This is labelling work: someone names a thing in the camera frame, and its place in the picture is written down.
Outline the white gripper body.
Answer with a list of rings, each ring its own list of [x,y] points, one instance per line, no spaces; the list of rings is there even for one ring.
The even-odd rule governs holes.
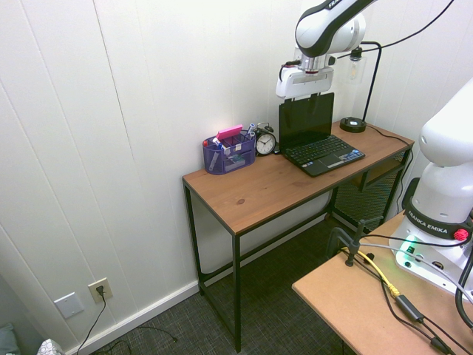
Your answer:
[[[283,68],[281,78],[277,81],[276,95],[281,99],[298,98],[328,91],[333,69],[326,67],[315,74],[307,74],[297,67]]]

